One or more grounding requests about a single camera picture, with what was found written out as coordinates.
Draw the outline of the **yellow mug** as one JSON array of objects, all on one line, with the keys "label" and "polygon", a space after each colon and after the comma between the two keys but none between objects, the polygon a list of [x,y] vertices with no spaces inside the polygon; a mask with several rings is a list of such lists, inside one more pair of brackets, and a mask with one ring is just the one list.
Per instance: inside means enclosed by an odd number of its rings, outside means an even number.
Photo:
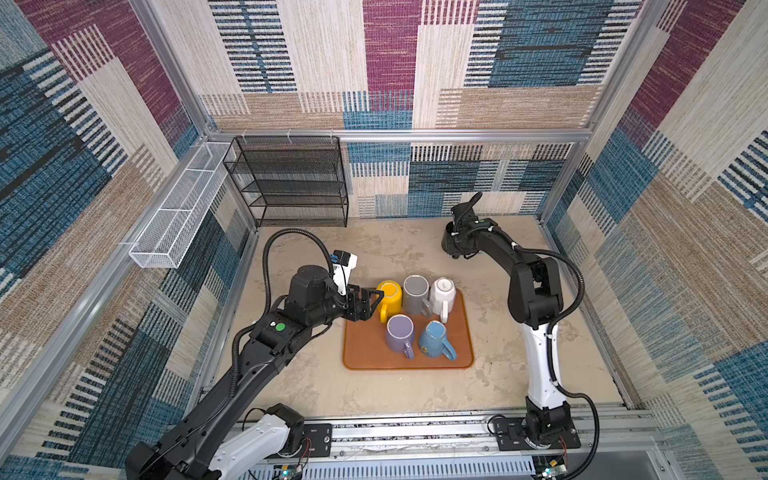
[{"label": "yellow mug", "polygon": [[377,289],[383,293],[378,305],[379,319],[382,324],[386,324],[392,316],[402,311],[402,288],[396,281],[386,280],[381,282]]}]

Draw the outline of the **black mug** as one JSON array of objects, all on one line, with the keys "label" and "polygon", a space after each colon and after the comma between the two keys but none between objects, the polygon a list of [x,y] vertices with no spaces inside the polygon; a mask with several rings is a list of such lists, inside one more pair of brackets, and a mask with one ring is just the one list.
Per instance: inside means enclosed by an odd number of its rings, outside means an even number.
[{"label": "black mug", "polygon": [[453,259],[467,256],[471,253],[471,246],[462,236],[461,232],[455,226],[454,222],[448,222],[445,226],[441,240],[441,248]]}]

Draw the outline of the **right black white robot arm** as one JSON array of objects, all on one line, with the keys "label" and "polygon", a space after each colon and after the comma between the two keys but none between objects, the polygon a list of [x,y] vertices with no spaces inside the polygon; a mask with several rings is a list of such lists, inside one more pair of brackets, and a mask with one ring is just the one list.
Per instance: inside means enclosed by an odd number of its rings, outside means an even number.
[{"label": "right black white robot arm", "polygon": [[529,373],[524,432],[533,448],[547,448],[572,428],[568,396],[559,382],[557,324],[573,309],[564,307],[558,262],[553,252],[514,241],[497,222],[481,219],[474,207],[480,192],[451,208],[452,221],[441,247],[454,259],[490,256],[509,277],[508,311],[522,329]]}]

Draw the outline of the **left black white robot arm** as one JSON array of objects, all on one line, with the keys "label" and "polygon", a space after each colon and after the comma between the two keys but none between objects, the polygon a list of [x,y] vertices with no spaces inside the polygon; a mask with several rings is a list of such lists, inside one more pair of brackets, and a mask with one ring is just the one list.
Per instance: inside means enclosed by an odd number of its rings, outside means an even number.
[{"label": "left black white robot arm", "polygon": [[230,434],[255,397],[313,338],[314,329],[342,318],[367,321],[381,290],[348,283],[348,268],[307,265],[287,294],[237,333],[232,366],[210,392],[154,445],[137,444],[126,460],[130,479],[236,479],[270,456],[301,448],[303,417],[277,404],[253,427]]}]

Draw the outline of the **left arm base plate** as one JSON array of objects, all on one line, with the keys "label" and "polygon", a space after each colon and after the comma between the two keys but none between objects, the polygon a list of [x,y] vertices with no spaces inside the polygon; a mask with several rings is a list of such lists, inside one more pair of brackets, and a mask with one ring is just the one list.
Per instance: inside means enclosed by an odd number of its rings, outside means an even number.
[{"label": "left arm base plate", "polygon": [[286,445],[267,459],[325,458],[330,456],[333,426],[331,423],[304,423],[289,430]]}]

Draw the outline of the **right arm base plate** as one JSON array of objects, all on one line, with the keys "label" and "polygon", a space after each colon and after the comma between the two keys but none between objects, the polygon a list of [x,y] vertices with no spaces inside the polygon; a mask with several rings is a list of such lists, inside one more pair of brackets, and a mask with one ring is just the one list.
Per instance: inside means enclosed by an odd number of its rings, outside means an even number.
[{"label": "right arm base plate", "polygon": [[524,422],[523,417],[493,415],[488,420],[486,427],[496,439],[500,451],[550,450],[561,449],[562,447],[571,450],[582,446],[573,425],[561,430],[550,439],[534,442],[527,438]]}]

